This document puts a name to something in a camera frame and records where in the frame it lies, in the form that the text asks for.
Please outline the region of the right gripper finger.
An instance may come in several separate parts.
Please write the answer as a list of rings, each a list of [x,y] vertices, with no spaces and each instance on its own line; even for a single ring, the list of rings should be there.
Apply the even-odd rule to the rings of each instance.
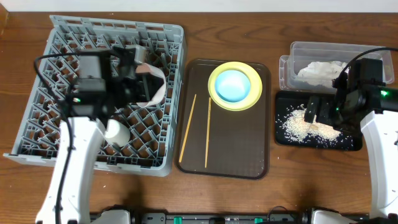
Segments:
[[[317,122],[321,124],[334,124],[332,118],[333,102],[327,99],[321,99],[317,111]]]
[[[306,123],[313,123],[315,116],[317,115],[318,107],[320,104],[319,96],[311,96],[307,103],[307,108],[304,114],[304,121]]]

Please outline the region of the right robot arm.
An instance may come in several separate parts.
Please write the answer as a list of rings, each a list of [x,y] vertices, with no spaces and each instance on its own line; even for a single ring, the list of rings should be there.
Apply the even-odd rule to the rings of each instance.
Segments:
[[[312,95],[304,120],[362,134],[371,175],[368,223],[397,223],[397,89],[383,81],[383,62],[361,58],[332,81],[334,96]]]

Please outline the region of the white napkin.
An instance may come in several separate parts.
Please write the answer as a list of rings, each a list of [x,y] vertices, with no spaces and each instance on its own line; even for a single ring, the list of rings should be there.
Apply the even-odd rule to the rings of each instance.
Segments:
[[[311,62],[301,69],[296,79],[312,86],[332,87],[332,80],[339,77],[341,71],[347,66],[346,62]]]

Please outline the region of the small white green cup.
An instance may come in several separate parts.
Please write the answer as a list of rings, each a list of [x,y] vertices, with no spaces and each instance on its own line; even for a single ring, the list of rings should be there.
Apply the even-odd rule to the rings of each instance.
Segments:
[[[104,138],[110,144],[117,145],[118,147],[123,147],[130,140],[130,131],[125,125],[123,125],[119,121],[116,121],[115,119],[109,119],[106,131],[104,132]]]

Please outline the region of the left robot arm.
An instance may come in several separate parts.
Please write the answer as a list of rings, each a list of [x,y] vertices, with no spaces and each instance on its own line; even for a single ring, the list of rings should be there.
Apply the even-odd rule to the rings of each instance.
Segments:
[[[162,101],[164,72],[147,63],[140,45],[74,53],[80,76],[60,107],[60,145],[46,198],[36,223],[91,223],[90,192],[97,154],[104,141],[123,147],[129,129],[114,119],[128,104],[141,108]]]

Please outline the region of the pink white bowl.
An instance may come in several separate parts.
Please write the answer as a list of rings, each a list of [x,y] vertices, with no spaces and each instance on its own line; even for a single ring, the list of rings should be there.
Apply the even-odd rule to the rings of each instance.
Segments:
[[[166,92],[166,80],[163,71],[157,67],[149,65],[148,63],[143,63],[138,65],[136,68],[136,74],[139,73],[150,73],[152,75],[152,80],[154,83],[155,95],[148,102],[140,102],[140,100],[136,103],[137,106],[141,108],[145,108],[148,106],[154,106],[160,103]]]

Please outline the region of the light blue bowl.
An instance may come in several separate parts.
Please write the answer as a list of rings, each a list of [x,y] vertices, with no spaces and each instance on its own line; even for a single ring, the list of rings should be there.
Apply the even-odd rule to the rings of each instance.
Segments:
[[[217,95],[229,103],[237,103],[248,96],[251,89],[249,78],[238,70],[220,73],[215,81]]]

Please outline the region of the rice grains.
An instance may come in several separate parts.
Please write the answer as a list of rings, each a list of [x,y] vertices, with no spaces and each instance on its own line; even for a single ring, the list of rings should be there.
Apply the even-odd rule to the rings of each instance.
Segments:
[[[299,106],[288,105],[286,109],[282,108],[280,112],[276,112],[275,140],[279,144],[346,151],[356,149],[354,137],[316,121],[305,122],[306,110],[304,104],[301,104]]]

